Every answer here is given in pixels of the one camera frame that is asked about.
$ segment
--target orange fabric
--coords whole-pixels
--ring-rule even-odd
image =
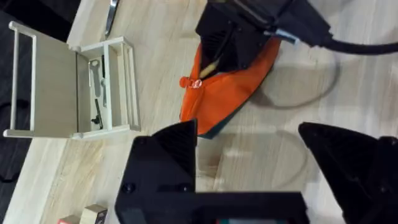
[[[201,64],[199,45],[190,77],[180,80],[180,86],[186,88],[181,121],[196,118],[198,134],[206,134],[254,93],[274,64],[279,47],[280,40],[271,39],[248,69],[217,74],[201,82],[198,80]]]

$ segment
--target black 3d-printed part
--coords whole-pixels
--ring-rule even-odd
[[[398,139],[375,139],[324,124],[298,131],[312,151],[349,224],[397,223]]]
[[[215,224],[217,219],[308,224],[299,192],[195,193],[196,121],[135,138],[116,199],[121,224]]]

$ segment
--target light wood surface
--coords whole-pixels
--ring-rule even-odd
[[[103,37],[107,0],[82,0],[68,42]],[[336,38],[398,40],[396,0],[311,0]],[[92,203],[113,205],[132,140],[178,122],[199,43],[195,26],[205,0],[122,0],[111,38],[133,44],[142,131],[102,141],[35,139],[4,223],[55,223]],[[397,135],[398,54],[357,57],[284,43],[274,71],[212,141],[199,140],[199,190],[301,190],[313,223],[343,223],[309,150],[297,134],[316,121],[373,136]]]

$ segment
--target small box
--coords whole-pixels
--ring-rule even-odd
[[[75,215],[70,215],[65,218],[60,218],[58,224],[79,224],[80,218]]]
[[[100,205],[87,206],[81,214],[80,224],[104,224],[107,208]]]

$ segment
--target white rack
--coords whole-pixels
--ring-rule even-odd
[[[10,22],[9,28],[15,32],[14,66],[11,125],[4,137],[88,139],[140,130],[134,51],[124,37],[70,49],[66,43],[16,22]],[[32,38],[30,130],[15,129],[19,34]],[[96,97],[89,62],[101,62],[102,55],[99,73],[104,67],[104,86]],[[97,115],[95,99],[103,129],[91,122]]]

